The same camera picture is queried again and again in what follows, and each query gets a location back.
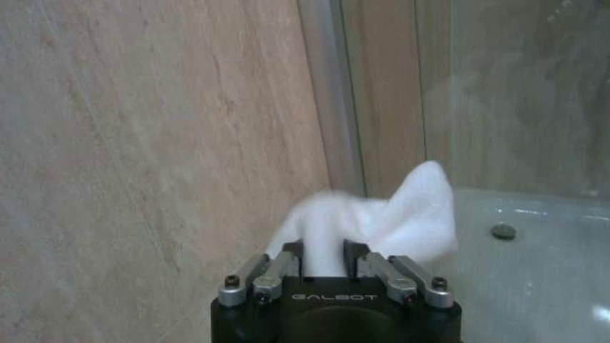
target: metal drain plug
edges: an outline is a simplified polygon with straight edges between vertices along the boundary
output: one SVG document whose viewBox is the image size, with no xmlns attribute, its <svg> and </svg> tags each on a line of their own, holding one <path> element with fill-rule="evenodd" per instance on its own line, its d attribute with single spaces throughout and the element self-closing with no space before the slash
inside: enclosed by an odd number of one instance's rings
<svg viewBox="0 0 610 343">
<path fill-rule="evenodd" d="M 490 232 L 497 239 L 502 239 L 505 241 L 511 241 L 513 239 L 515 239 L 517 236 L 515 228 L 505 223 L 494 225 Z"/>
</svg>

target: glass shower door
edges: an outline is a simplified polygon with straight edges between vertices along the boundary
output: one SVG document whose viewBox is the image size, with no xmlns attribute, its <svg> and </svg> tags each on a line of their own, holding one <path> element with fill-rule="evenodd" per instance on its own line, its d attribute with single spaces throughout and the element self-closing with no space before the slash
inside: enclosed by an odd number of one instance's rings
<svg viewBox="0 0 610 343">
<path fill-rule="evenodd" d="M 610 1 L 344 0 L 342 17 L 368 195 L 426 159 L 454 186 L 432 268 L 464 342 L 607 342 Z"/>
</svg>

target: white cloth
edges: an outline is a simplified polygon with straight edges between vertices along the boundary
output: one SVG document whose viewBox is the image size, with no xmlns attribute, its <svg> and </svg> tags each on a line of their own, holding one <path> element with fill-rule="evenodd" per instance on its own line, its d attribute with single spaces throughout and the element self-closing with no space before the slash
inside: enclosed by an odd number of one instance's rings
<svg viewBox="0 0 610 343">
<path fill-rule="evenodd" d="M 282 245 L 304 244 L 304 275 L 344 276 L 343 239 L 368 244 L 384 257 L 403 255 L 426 263 L 458 248 L 452 192 L 440 165 L 422 163 L 390 200 L 363 199 L 344 192 L 322 192 L 291 211 L 267 253 Z"/>
</svg>

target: beige wall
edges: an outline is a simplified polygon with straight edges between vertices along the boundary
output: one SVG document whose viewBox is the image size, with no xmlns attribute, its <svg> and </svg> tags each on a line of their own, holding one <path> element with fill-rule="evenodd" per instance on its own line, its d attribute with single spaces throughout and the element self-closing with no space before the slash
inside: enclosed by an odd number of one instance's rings
<svg viewBox="0 0 610 343">
<path fill-rule="evenodd" d="M 367 194 L 388 197 L 423 161 L 414 0 L 343 0 Z"/>
<path fill-rule="evenodd" d="M 1 2 L 1 342 L 204 342 L 327 186 L 294 1 Z"/>
</svg>

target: metal bolt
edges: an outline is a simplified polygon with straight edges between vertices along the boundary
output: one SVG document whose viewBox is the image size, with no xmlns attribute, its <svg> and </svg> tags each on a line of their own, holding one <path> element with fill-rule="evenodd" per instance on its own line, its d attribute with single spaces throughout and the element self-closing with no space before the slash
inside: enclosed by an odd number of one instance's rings
<svg viewBox="0 0 610 343">
<path fill-rule="evenodd" d="M 444 277 L 432 277 L 431 278 L 431 288 L 438 291 L 447 290 L 447 279 Z"/>
<path fill-rule="evenodd" d="M 239 276 L 231 274 L 226 277 L 226 287 L 238 287 L 239 286 Z"/>
<path fill-rule="evenodd" d="M 271 297 L 268 296 L 268 293 L 267 292 L 258 292 L 255 294 L 255 302 L 256 304 L 264 306 L 270 303 L 271 301 Z"/>
<path fill-rule="evenodd" d="M 403 303 L 404 307 L 411 309 L 415 306 L 416 299 L 418 299 L 418 297 L 415 296 L 415 293 L 410 293 L 410 294 L 404 295 L 404 298 L 402 299 L 402 303 Z"/>
</svg>

